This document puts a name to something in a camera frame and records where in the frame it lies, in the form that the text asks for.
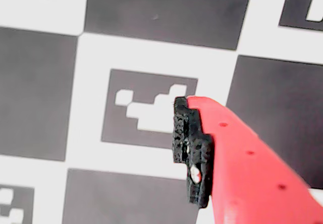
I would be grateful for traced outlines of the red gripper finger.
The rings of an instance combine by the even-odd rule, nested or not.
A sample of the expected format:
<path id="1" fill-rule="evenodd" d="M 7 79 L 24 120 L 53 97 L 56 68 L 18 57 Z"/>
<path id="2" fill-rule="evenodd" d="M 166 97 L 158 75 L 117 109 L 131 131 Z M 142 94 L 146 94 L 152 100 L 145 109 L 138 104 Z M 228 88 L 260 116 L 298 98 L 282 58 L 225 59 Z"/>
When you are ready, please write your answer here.
<path id="1" fill-rule="evenodd" d="M 322 223 L 308 184 L 235 113 L 200 96 L 174 101 L 173 160 L 188 201 L 215 223 Z"/>

